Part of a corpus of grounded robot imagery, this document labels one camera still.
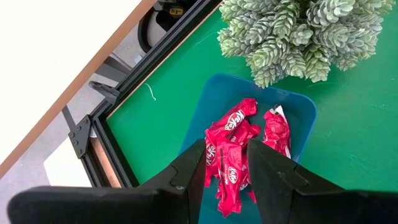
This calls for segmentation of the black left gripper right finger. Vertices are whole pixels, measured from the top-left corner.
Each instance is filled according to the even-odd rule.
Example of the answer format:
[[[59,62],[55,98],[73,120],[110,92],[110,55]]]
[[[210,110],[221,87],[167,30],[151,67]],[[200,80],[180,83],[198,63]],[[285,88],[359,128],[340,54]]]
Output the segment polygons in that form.
[[[247,150],[263,223],[397,224],[395,192],[345,190],[257,139]]]

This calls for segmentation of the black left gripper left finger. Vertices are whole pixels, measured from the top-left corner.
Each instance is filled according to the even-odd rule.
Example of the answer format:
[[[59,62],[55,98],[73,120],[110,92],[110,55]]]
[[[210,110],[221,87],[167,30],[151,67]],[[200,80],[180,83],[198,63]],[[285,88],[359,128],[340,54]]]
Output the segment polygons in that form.
[[[34,187],[10,199],[11,223],[198,223],[205,142],[197,140],[136,188]]]

